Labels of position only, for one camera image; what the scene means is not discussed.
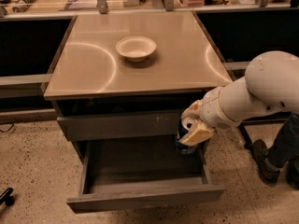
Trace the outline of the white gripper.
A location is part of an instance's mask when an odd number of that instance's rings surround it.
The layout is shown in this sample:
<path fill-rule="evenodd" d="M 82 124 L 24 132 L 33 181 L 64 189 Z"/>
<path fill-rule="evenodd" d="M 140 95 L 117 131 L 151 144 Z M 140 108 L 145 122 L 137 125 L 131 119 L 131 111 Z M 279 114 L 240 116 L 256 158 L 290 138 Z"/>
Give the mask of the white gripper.
<path fill-rule="evenodd" d="M 182 119 L 200 117 L 204 123 L 197 122 L 190 125 L 182 125 L 178 132 L 178 141 L 182 145 L 192 147 L 208 140 L 214 134 L 212 128 L 226 130 L 231 127 L 237 127 L 240 124 L 240 121 L 230 119 L 222 110 L 220 103 L 221 90 L 222 87 L 217 87 L 208 91 L 202 101 L 194 101 L 183 111 Z"/>

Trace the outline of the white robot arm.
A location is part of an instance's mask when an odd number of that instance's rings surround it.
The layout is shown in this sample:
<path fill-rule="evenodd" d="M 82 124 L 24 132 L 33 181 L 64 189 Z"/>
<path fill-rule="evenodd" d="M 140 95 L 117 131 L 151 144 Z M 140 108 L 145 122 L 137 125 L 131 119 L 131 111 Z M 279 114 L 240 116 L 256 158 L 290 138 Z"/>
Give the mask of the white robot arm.
<path fill-rule="evenodd" d="M 299 57 L 268 51 L 249 62 L 243 77 L 192 103 L 180 117 L 176 141 L 194 147 L 217 129 L 280 111 L 299 113 Z"/>

